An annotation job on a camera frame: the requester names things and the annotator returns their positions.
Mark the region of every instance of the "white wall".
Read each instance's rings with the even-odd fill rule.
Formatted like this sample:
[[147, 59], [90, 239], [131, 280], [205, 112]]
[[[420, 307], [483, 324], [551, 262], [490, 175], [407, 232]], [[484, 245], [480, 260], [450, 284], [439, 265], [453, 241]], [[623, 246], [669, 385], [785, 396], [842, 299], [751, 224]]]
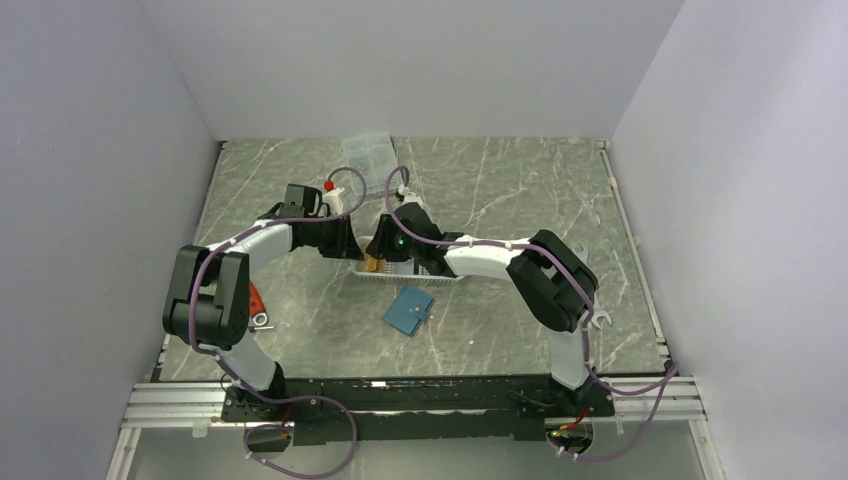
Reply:
[[731, 478], [848, 469], [848, 4], [688, 0], [613, 137]]
[[103, 478], [214, 141], [136, 0], [7, 0], [0, 45], [0, 478]]
[[683, 0], [143, 0], [217, 138], [609, 138]]

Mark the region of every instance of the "marble tabletop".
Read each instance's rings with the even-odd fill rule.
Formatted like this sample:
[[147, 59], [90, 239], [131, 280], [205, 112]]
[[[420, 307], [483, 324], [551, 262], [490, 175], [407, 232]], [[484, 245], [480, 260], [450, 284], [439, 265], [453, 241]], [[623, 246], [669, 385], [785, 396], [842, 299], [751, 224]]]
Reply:
[[[599, 300], [612, 326], [592, 333], [604, 373], [658, 372], [662, 362], [628, 239], [595, 141], [586, 138], [395, 138], [444, 231], [516, 239], [539, 229], [588, 249]], [[282, 200], [288, 183], [320, 187], [345, 165], [340, 139], [235, 140], [224, 145], [200, 227], [199, 244], [233, 236]], [[347, 184], [349, 178], [339, 183]], [[382, 200], [353, 215], [356, 235], [372, 235]], [[465, 278], [415, 282], [435, 298], [413, 337], [382, 315], [408, 282], [364, 279], [350, 261], [309, 248], [274, 260], [252, 278], [273, 330], [255, 333], [288, 377], [527, 374], [549, 371], [546, 336], [515, 287]], [[162, 380], [217, 379], [214, 362], [169, 342]]]

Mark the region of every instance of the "cable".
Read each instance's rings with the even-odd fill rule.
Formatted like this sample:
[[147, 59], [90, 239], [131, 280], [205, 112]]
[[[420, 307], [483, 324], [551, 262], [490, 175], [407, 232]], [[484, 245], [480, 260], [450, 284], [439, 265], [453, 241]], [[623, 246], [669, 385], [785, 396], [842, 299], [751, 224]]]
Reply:
[[678, 369], [677, 362], [672, 364], [671, 368], [668, 370], [668, 372], [666, 372], [665, 376], [662, 379], [660, 379], [658, 382], [653, 383], [651, 385], [648, 385], [645, 388], [640, 388], [638, 390], [633, 390], [633, 391], [619, 390], [619, 389], [613, 387], [612, 385], [601, 380], [598, 377], [598, 375], [595, 373], [595, 370], [592, 368], [591, 356], [589, 354], [589, 348], [590, 348], [590, 344], [589, 344], [589, 323], [592, 321], [592, 316], [595, 314], [595, 305], [594, 305], [594, 303], [592, 303], [592, 300], [586, 294], [586, 291], [583, 290], [583, 287], [581, 287], [580, 284], [577, 282], [577, 280], [574, 278], [574, 276], [571, 275], [571, 272], [569, 272], [568, 269], [565, 268], [565, 265], [563, 265], [562, 262], [560, 262], [559, 259], [556, 258], [548, 250], [546, 250], [542, 247], [536, 246], [536, 245], [532, 245], [532, 244], [526, 244], [526, 243], [515, 244], [515, 243], [512, 243], [509, 246], [507, 246], [506, 243], [499, 242], [497, 240], [473, 240], [472, 242], [445, 242], [445, 241], [439, 241], [439, 240], [432, 240], [432, 239], [425, 238], [425, 237], [422, 237], [422, 236], [416, 234], [415, 232], [413, 232], [412, 230], [407, 228], [406, 225], [403, 224], [403, 222], [400, 221], [400, 219], [398, 218], [397, 214], [395, 213], [395, 211], [394, 211], [394, 209], [392, 208], [392, 205], [391, 205], [391, 196], [389, 195], [390, 185], [391, 185], [392, 179], [394, 178], [395, 175], [397, 175], [398, 172], [401, 172], [401, 177], [403, 178], [404, 186], [409, 185], [409, 169], [407, 167], [403, 166], [403, 165], [399, 165], [399, 166], [395, 167], [391, 171], [391, 173], [389, 173], [388, 178], [386, 178], [385, 191], [383, 192], [383, 202], [386, 206], [386, 210], [388, 211], [389, 215], [392, 217], [392, 220], [395, 222], [395, 225], [397, 225], [397, 227], [403, 233], [405, 233], [406, 235], [408, 235], [410, 238], [412, 238], [414, 240], [417, 240], [419, 242], [422, 242], [422, 243], [425, 243], [425, 244], [428, 244], [428, 245], [435, 245], [435, 246], [441, 246], [441, 247], [466, 247], [466, 246], [474, 246], [474, 245], [487, 245], [487, 246], [502, 247], [502, 248], [517, 248], [519, 250], [532, 250], [532, 251], [542, 255], [549, 262], [551, 262], [554, 265], [554, 267], [556, 267], [556, 269], [562, 274], [563, 278], [565, 278], [565, 280], [571, 285], [571, 288], [573, 288], [574, 291], [577, 292], [577, 295], [580, 296], [580, 299], [583, 301], [583, 304], [586, 305], [586, 309], [588, 310], [588, 312], [586, 314], [586, 318], [583, 320], [582, 325], [580, 325], [580, 330], [583, 333], [583, 335], [582, 335], [583, 364], [586, 367], [586, 370], [588, 371], [589, 376], [592, 377], [592, 380], [595, 381], [598, 385], [600, 385], [604, 389], [606, 389], [610, 392], [616, 393], [618, 395], [624, 395], [624, 396], [641, 395], [641, 394], [643, 394], [645, 392], [649, 392], [649, 391], [651, 391], [655, 388], [660, 389], [659, 394], [657, 396], [657, 400], [654, 403], [654, 408], [651, 411], [651, 415], [648, 416], [648, 420], [646, 421], [642, 430], [640, 430], [639, 434], [634, 438], [634, 440], [636, 440], [636, 442], [631, 442], [631, 444], [628, 444], [628, 446], [625, 449], [623, 449], [621, 452], [617, 452], [616, 454], [607, 455], [605, 457], [597, 457], [597, 458], [607, 458], [608, 457], [608, 459], [611, 460], [613, 458], [618, 458], [619, 456], [624, 455], [625, 453], [630, 451], [630, 449], [633, 448], [633, 446], [635, 446], [635, 444], [638, 443], [639, 440], [641, 440], [642, 436], [644, 435], [644, 432], [647, 430], [648, 425], [650, 425], [651, 420], [653, 420], [654, 414], [656, 413], [656, 410], [659, 407], [659, 402], [660, 402], [660, 399], [662, 398], [662, 392], [665, 390], [666, 384], [668, 383], [668, 381], [672, 377], [674, 377], [677, 374], [677, 369]]
[[353, 439], [351, 440], [350, 448], [348, 449], [347, 455], [338, 465], [336, 465], [335, 467], [331, 468], [330, 470], [328, 470], [324, 473], [319, 473], [319, 474], [298, 473], [298, 472], [295, 472], [295, 471], [292, 471], [292, 470], [288, 470], [288, 469], [283, 468], [283, 467], [281, 467], [281, 466], [279, 466], [279, 465], [277, 465], [273, 462], [269, 462], [266, 459], [259, 457], [258, 455], [256, 455], [255, 453], [253, 453], [250, 450], [250, 445], [249, 445], [248, 440], [250, 439], [250, 436], [254, 432], [256, 432], [258, 430], [279, 430], [279, 431], [286, 432], [287, 434], [291, 435], [292, 430], [293, 430], [291, 427], [287, 427], [285, 425], [264, 424], [264, 425], [259, 425], [257, 427], [253, 427], [245, 433], [245, 435], [244, 435], [244, 449], [245, 449], [245, 452], [247, 452], [246, 458], [252, 458], [253, 460], [256, 460], [257, 462], [261, 463], [262, 465], [264, 465], [266, 467], [270, 467], [270, 468], [272, 468], [272, 469], [274, 469], [274, 470], [276, 470], [280, 473], [284, 473], [286, 475], [289, 475], [289, 476], [292, 476], [292, 477], [295, 477], [295, 478], [302, 478], [302, 479], [308, 479], [308, 480], [327, 478], [327, 477], [339, 472], [348, 463], [350, 463], [350, 461], [353, 459], [353, 453], [356, 451], [356, 439], [357, 439], [356, 421], [353, 418], [353, 414], [351, 414], [350, 410], [345, 408], [345, 406], [342, 405], [341, 403], [339, 403], [338, 401], [336, 401], [332, 398], [329, 398], [329, 397], [325, 397], [323, 395], [303, 395], [303, 396], [299, 396], [299, 397], [290, 397], [290, 398], [283, 398], [283, 399], [268, 398], [268, 397], [262, 395], [261, 393], [259, 393], [258, 391], [256, 391], [255, 388], [248, 385], [247, 383], [241, 382], [241, 379], [239, 378], [239, 376], [236, 375], [236, 373], [233, 372], [233, 370], [220, 359], [220, 357], [215, 353], [215, 351], [205, 349], [205, 348], [200, 348], [200, 346], [197, 344], [197, 332], [196, 332], [196, 328], [197, 328], [197, 319], [196, 319], [196, 317], [197, 317], [197, 300], [200, 297], [200, 284], [202, 283], [203, 276], [206, 274], [206, 270], [209, 268], [209, 265], [212, 263], [212, 260], [219, 253], [223, 252], [224, 250], [226, 250], [226, 249], [228, 249], [228, 248], [230, 248], [234, 245], [237, 245], [239, 242], [250, 237], [254, 233], [256, 233], [260, 230], [264, 230], [264, 229], [269, 228], [269, 227], [273, 227], [273, 226], [276, 226], [276, 225], [291, 225], [291, 224], [294, 224], [294, 223], [331, 222], [333, 220], [337, 220], [339, 218], [349, 216], [351, 213], [355, 212], [359, 207], [361, 207], [362, 204], [365, 202], [365, 192], [367, 190], [365, 177], [362, 175], [361, 172], [359, 172], [358, 170], [356, 170], [354, 168], [339, 167], [339, 168], [333, 170], [332, 172], [330, 172], [330, 174], [327, 176], [327, 180], [331, 181], [333, 179], [333, 176], [335, 174], [341, 172], [341, 171], [349, 171], [349, 172], [353, 173], [356, 177], [359, 178], [359, 181], [362, 182], [362, 195], [359, 197], [359, 200], [356, 202], [356, 205], [354, 205], [352, 208], [350, 208], [348, 210], [345, 210], [342, 213], [339, 213], [338, 215], [332, 215], [330, 217], [283, 218], [283, 219], [279, 219], [279, 220], [271, 220], [271, 221], [268, 221], [268, 222], [265, 222], [265, 223], [254, 224], [253, 226], [251, 226], [247, 230], [237, 234], [233, 238], [231, 238], [227, 241], [221, 242], [220, 245], [218, 245], [211, 252], [209, 252], [209, 254], [206, 256], [206, 258], [200, 264], [200, 267], [197, 269], [197, 275], [195, 277], [194, 284], [191, 287], [191, 298], [189, 299], [188, 337], [189, 337], [189, 344], [191, 345], [191, 348], [197, 353], [216, 357], [215, 361], [218, 363], [218, 366], [221, 367], [221, 370], [223, 370], [226, 374], [228, 374], [230, 376], [230, 378], [232, 378], [234, 384], [238, 384], [239, 387], [241, 387], [242, 389], [244, 389], [247, 392], [249, 392], [250, 394], [252, 394], [254, 397], [256, 397], [259, 400], [262, 400], [263, 402], [266, 402], [266, 403], [275, 404], [275, 405], [282, 405], [282, 404], [291, 404], [291, 403], [294, 403], [294, 402], [301, 402], [301, 401], [305, 401], [305, 400], [318, 400], [318, 401], [329, 403], [331, 405], [335, 405], [336, 407], [339, 408], [339, 410], [341, 410], [345, 414], [345, 416], [347, 416], [348, 420], [350, 421], [351, 430], [353, 431]]
[[510, 391], [506, 392], [506, 394], [507, 394], [507, 396], [509, 396], [510, 394], [515, 395], [516, 397], [524, 400], [525, 402], [529, 403], [530, 405], [534, 405], [534, 406], [537, 406], [537, 407], [543, 407], [543, 408], [556, 407], [555, 403], [544, 403], [544, 402], [540, 402], [538, 400], [533, 400], [532, 398], [528, 397], [527, 395], [516, 392], [515, 390], [510, 390]]
[[[619, 450], [615, 453], [610, 453], [609, 455], [598, 455], [598, 456], [595, 456], [595, 457], [586, 457], [586, 456], [580, 456], [580, 455], [575, 454], [575, 456], [573, 458], [575, 460], [580, 460], [581, 462], [606, 462], [606, 461], [609, 461], [609, 460], [615, 460], [616, 458], [619, 458], [619, 457], [623, 457], [624, 455], [629, 453], [630, 450], [633, 450], [633, 447], [638, 445], [639, 442], [642, 441], [642, 438], [645, 436], [645, 434], [648, 433], [648, 427], [651, 426], [651, 421], [654, 419], [654, 415], [657, 414], [657, 409], [660, 406], [660, 400], [662, 400], [662, 394], [663, 394], [663, 391], [665, 391], [666, 385], [668, 385], [668, 384], [663, 383], [662, 385], [660, 385], [660, 389], [657, 392], [657, 399], [656, 399], [656, 401], [654, 401], [653, 408], [651, 408], [651, 413], [648, 414], [648, 418], [645, 420], [645, 423], [642, 424], [642, 427], [639, 429], [639, 432], [636, 433], [636, 435], [633, 438], [630, 439], [630, 442], [628, 442], [627, 445], [624, 448], [622, 448], [621, 450]], [[551, 446], [553, 446], [555, 449], [559, 450], [558, 447], [556, 447], [554, 445], [554, 443], [551, 441], [550, 438], [548, 439], [548, 443], [550, 443]]]
[[589, 406], [588, 406], [588, 405], [586, 405], [586, 406], [583, 408], [583, 411], [582, 411], [582, 412], [580, 412], [580, 416], [579, 416], [579, 417], [577, 417], [577, 420], [575, 420], [575, 421], [573, 421], [573, 422], [571, 422], [571, 423], [566, 423], [566, 424], [564, 424], [564, 425], [561, 425], [559, 428], [561, 428], [561, 429], [563, 429], [563, 430], [573, 430], [573, 429], [575, 429], [575, 428], [577, 427], [577, 425], [580, 425], [580, 422], [582, 422], [582, 421], [583, 421], [583, 419], [584, 419], [584, 418], [586, 418], [586, 415], [588, 415], [588, 414], [589, 414]]

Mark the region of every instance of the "silver metal bar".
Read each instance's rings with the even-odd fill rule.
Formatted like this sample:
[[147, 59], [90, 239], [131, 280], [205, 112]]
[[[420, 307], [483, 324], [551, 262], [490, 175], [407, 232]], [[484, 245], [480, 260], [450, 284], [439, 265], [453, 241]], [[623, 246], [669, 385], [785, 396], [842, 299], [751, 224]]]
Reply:
[[[604, 378], [605, 382], [622, 390], [635, 390], [655, 383], [656, 377]], [[221, 406], [225, 393], [218, 382], [201, 383], [139, 383], [133, 388], [122, 428], [197, 428], [255, 426], [257, 423], [222, 422]], [[616, 409], [615, 417], [595, 417], [593, 421], [643, 421], [657, 398], [657, 390], [638, 396], [610, 394]], [[432, 411], [444, 414], [457, 410]], [[374, 414], [397, 414], [400, 411], [373, 411]], [[703, 405], [692, 377], [675, 377], [669, 380], [656, 420], [705, 420]], [[550, 424], [573, 421], [568, 418], [550, 418]]]
[[706, 420], [690, 420], [689, 428], [695, 440], [695, 448], [698, 450], [698, 458], [701, 459], [701, 468], [707, 480], [724, 480], [724, 467], [713, 443], [710, 424]]
[[140, 428], [127, 428], [118, 432], [118, 443], [115, 445], [115, 452], [112, 453], [112, 462], [106, 472], [106, 480], [126, 480], [139, 437], [141, 437]]
[[639, 284], [642, 285], [642, 294], [645, 297], [645, 302], [648, 304], [648, 312], [651, 315], [651, 322], [654, 324], [654, 331], [658, 337], [664, 337], [660, 321], [657, 318], [657, 309], [654, 307], [654, 299], [651, 296], [651, 289], [648, 287], [648, 280], [645, 278], [645, 270], [642, 269], [642, 260], [639, 258], [639, 251], [636, 248], [636, 241], [633, 239], [633, 231], [630, 229], [630, 222], [627, 220], [627, 213], [624, 211], [624, 203], [621, 201], [621, 194], [618, 192], [618, 184], [615, 181], [615, 174], [612, 173], [612, 166], [609, 161], [609, 153], [606, 147], [598, 148], [601, 159], [604, 161], [604, 168], [607, 170], [607, 175], [612, 179], [612, 196], [615, 198], [615, 204], [618, 207], [618, 212], [621, 214], [621, 223], [624, 224], [624, 233], [627, 237], [627, 244], [630, 245], [630, 253], [633, 255], [633, 263], [636, 264], [636, 272], [639, 276]]

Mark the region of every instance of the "red object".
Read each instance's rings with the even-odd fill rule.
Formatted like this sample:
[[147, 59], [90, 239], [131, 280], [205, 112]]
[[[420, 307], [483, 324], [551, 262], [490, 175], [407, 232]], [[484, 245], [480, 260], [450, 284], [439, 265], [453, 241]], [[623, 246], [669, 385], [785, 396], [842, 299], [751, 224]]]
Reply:
[[262, 303], [262, 297], [259, 296], [259, 291], [253, 286], [253, 282], [250, 282], [250, 318], [264, 311], [265, 304]]

